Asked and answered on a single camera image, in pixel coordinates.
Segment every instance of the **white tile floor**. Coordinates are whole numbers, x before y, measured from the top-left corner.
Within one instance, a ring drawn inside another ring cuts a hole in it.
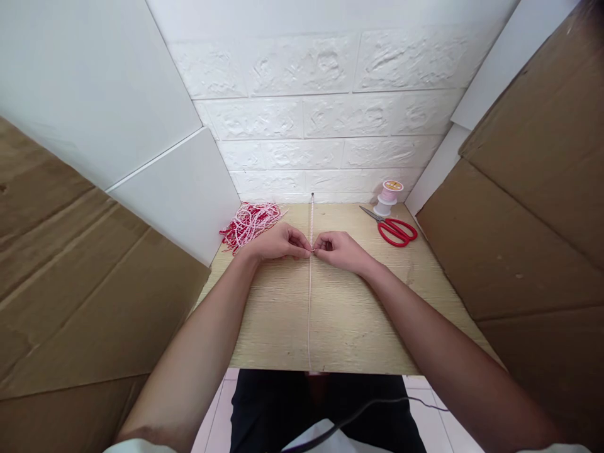
[[[231,446],[231,399],[235,394],[239,370],[229,368],[201,424],[193,453],[228,453]],[[423,376],[403,376],[409,396],[445,408]],[[411,401],[411,414],[428,453],[483,453],[468,432],[449,412]]]

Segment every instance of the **black cable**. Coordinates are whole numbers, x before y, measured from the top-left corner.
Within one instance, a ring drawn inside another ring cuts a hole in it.
[[[288,448],[287,450],[282,450],[281,453],[303,453],[303,452],[312,450],[316,446],[322,444],[324,441],[329,439],[333,435],[333,433],[335,433],[338,429],[341,429],[342,427],[344,427],[344,426],[348,425],[349,423],[353,422],[354,420],[356,420],[356,418],[359,415],[361,415],[365,411],[365,409],[367,409],[372,404],[375,404],[375,403],[400,403],[401,401],[404,401],[404,400],[419,401],[421,404],[423,404],[427,408],[437,409],[442,412],[449,412],[449,409],[441,409],[437,406],[432,406],[432,405],[426,404],[419,398],[415,398],[413,396],[402,396],[402,397],[396,398],[394,400],[376,398],[375,400],[368,401],[360,409],[358,409],[354,414],[352,414],[350,417],[345,418],[338,424],[332,426],[327,431],[325,431],[323,434],[315,437],[313,440],[309,440],[308,442],[297,445],[296,447]]]

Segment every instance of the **label on spool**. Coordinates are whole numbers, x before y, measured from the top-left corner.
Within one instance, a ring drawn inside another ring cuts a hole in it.
[[[388,190],[392,190],[394,192],[398,192],[403,190],[403,185],[398,181],[386,181],[384,183],[384,187]]]

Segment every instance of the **red scissors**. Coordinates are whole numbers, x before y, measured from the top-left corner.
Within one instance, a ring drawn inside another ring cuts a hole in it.
[[[384,240],[387,243],[394,245],[395,247],[406,247],[407,244],[409,244],[412,240],[417,238],[417,230],[415,230],[415,228],[413,228],[408,223],[405,223],[402,220],[398,220],[398,219],[385,219],[382,216],[374,214],[373,212],[369,211],[368,209],[363,208],[362,206],[359,206],[359,207],[377,221],[377,230],[379,231],[379,233],[382,235],[382,237],[384,238]],[[411,231],[411,235],[409,236],[409,234],[407,234],[404,230],[402,230],[400,227],[398,227],[396,225],[397,223],[399,225],[402,225],[405,228],[409,229],[409,231]],[[384,233],[384,230],[386,230],[388,233],[392,234],[392,236],[399,238],[402,242],[393,241],[388,236],[386,236],[386,233]]]

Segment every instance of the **lap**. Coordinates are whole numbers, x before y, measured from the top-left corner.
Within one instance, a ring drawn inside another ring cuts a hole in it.
[[[317,408],[304,373],[242,369],[232,400],[231,452],[279,451],[322,418],[338,423],[370,400],[401,396],[401,376],[331,373]],[[375,403],[342,431],[394,453],[425,452],[408,401]]]

